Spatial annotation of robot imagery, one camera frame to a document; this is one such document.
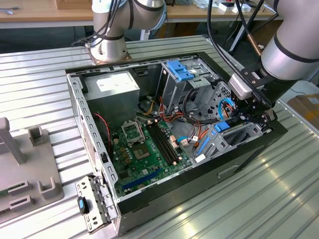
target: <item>expansion slot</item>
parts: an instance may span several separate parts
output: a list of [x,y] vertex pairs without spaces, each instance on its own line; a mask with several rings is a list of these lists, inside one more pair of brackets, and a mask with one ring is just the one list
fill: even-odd
[[155,178],[158,175],[158,173],[161,172],[161,171],[162,171],[162,169],[160,168],[160,169],[156,170],[155,172],[150,173],[149,175],[146,175],[146,176],[144,176],[142,178],[139,178],[139,179],[137,179],[137,180],[135,180],[135,181],[133,181],[131,183],[128,183],[126,185],[123,185],[122,189],[125,190],[125,189],[128,189],[128,188],[132,188],[132,187],[135,187],[135,186],[137,186],[137,185],[139,185],[139,184],[141,184],[141,183],[143,183],[145,181],[148,181],[148,180],[150,180],[152,178]]
[[178,162],[178,157],[174,152],[173,148],[169,144],[169,142],[164,137],[162,131],[157,125],[149,125],[147,126],[147,130],[152,137],[152,140],[158,147],[160,153],[164,157],[168,166],[172,165],[174,162]]

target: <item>red wire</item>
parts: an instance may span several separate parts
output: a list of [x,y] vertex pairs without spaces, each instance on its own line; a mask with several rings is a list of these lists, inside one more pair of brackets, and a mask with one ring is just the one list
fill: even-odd
[[166,118],[165,113],[164,113],[164,104],[163,104],[163,100],[160,97],[159,98],[160,101],[160,108],[159,108],[159,112],[161,112],[161,114],[159,114],[159,116],[165,121],[165,122],[173,122],[175,119],[177,119],[178,117],[182,117],[183,113],[182,112],[176,112],[176,114],[172,114],[169,118]]
[[98,113],[93,113],[94,115],[96,115],[97,117],[99,117],[103,123],[105,124],[105,127],[106,127],[106,130],[108,131],[108,138],[109,138],[109,153],[110,153],[110,150],[111,150],[111,135],[110,135],[110,129],[109,129],[109,126],[108,124],[106,123],[105,119],[103,119],[102,116],[100,116]]

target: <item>green motherboard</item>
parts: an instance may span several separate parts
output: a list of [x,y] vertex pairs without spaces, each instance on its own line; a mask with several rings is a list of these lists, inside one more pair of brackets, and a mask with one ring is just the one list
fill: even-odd
[[[154,129],[161,135],[154,135]],[[130,128],[112,133],[114,142],[113,166],[119,177],[115,188],[118,197],[127,195],[137,189],[141,189],[153,182],[170,176],[191,166],[190,160],[181,147],[174,145],[171,141],[172,133],[165,122],[159,122],[150,128],[141,125],[145,141],[128,146],[127,138],[138,136],[138,133]],[[178,160],[170,161],[172,154]]]

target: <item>black wire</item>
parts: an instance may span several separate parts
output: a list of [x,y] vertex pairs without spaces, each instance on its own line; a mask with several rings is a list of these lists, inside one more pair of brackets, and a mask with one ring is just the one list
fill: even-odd
[[111,16],[111,19],[110,19],[110,28],[113,25],[113,21],[114,21],[115,15],[116,15],[116,13],[117,13],[117,11],[119,9],[120,3],[121,3],[121,0],[117,0],[117,4],[115,6],[115,12],[114,12],[113,16]]
[[295,90],[293,90],[293,89],[289,89],[289,90],[291,90],[291,91],[293,91],[293,92],[295,92],[295,93],[297,93],[297,94],[303,94],[304,96],[306,95],[304,92],[295,91]]
[[270,100],[261,91],[259,91],[248,79],[246,79],[246,77],[240,72],[240,70],[237,69],[237,67],[230,61],[230,59],[228,59],[228,57],[224,54],[224,52],[221,50],[219,45],[213,39],[213,34],[212,34],[212,29],[211,29],[211,8],[212,8],[212,4],[213,4],[213,0],[209,0],[208,10],[207,10],[207,30],[208,30],[208,36],[209,36],[209,38],[211,40],[212,45],[215,47],[215,49],[216,49],[217,53],[220,55],[220,57],[234,71],[234,73],[236,73],[246,83],[246,85],[248,85],[252,89],[253,94],[256,94],[260,98],[262,98],[262,100],[264,101],[264,104],[267,107],[270,108],[272,106]]
[[249,18],[248,23],[246,23],[246,21],[245,21],[244,14],[243,14],[243,12],[242,12],[242,10],[241,10],[241,7],[240,7],[240,5],[239,5],[239,0],[235,0],[235,2],[236,2],[236,6],[237,6],[237,8],[238,8],[238,13],[239,13],[240,19],[241,19],[242,24],[243,24],[243,26],[244,26],[244,28],[245,28],[245,32],[246,32],[247,35],[249,35],[250,32],[249,32],[249,29],[248,29],[247,24],[250,25],[251,22],[254,20],[254,18],[255,18],[255,16],[257,15],[257,12],[259,11],[260,7],[262,6],[262,4],[264,4],[264,0],[260,0],[260,1],[259,1],[259,3],[257,4],[257,6],[256,6],[256,8],[255,8],[255,10],[254,10],[254,12],[253,12],[253,14],[252,14],[251,17]]
[[251,31],[251,34],[254,34],[256,31],[258,31],[259,29],[263,28],[264,26],[266,26],[268,23],[270,23],[271,21],[273,21],[274,19],[276,19],[279,16],[278,13],[276,13],[275,15],[273,15],[271,18],[269,18],[268,20],[266,20],[265,22],[263,22],[262,24],[260,24],[259,26],[257,26],[254,30]]
[[183,111],[183,117],[184,117],[184,119],[188,122],[188,123],[190,123],[190,124],[192,124],[192,125],[195,125],[195,124],[198,124],[198,122],[200,123],[200,124],[208,124],[208,123],[216,123],[216,122],[218,122],[218,120],[216,120],[216,119],[204,119],[204,120],[197,120],[197,119],[195,119],[195,118],[193,118],[193,117],[190,117],[189,115],[188,115],[188,112],[187,112],[187,109],[186,109],[186,103],[187,103],[187,101],[189,100],[189,99],[191,99],[191,97],[193,97],[194,95],[195,95],[195,93],[197,92],[197,90],[198,89],[191,89],[189,92],[188,92],[188,94],[185,96],[185,98],[184,98],[184,100],[183,100],[183,109],[182,109],[182,111]]
[[[97,36],[97,37],[100,37],[102,35],[104,35],[108,29],[108,25],[109,25],[109,22],[110,22],[110,18],[111,16],[113,15],[113,11],[116,7],[116,4],[118,3],[118,1],[121,1],[121,0],[111,0],[111,4],[110,4],[110,8],[109,8],[109,12],[108,12],[108,17],[107,17],[107,20],[105,22],[105,24],[99,29],[97,30],[94,34],[90,35],[90,36],[87,36],[87,37],[83,37],[75,42],[72,43],[72,46],[77,44],[77,43],[82,43],[82,42],[92,42],[94,41],[94,37]],[[103,41],[100,40],[97,44],[93,45],[93,46],[90,46],[90,47],[94,47],[98,44],[100,44],[101,42]]]

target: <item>yellow wire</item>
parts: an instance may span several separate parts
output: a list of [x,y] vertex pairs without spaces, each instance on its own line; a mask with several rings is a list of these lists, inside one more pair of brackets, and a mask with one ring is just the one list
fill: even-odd
[[148,115],[152,112],[152,110],[153,110],[153,105],[154,105],[154,101],[152,101],[152,104],[151,104],[151,107],[150,107],[149,111],[147,111],[147,112],[144,113],[143,115],[148,116]]

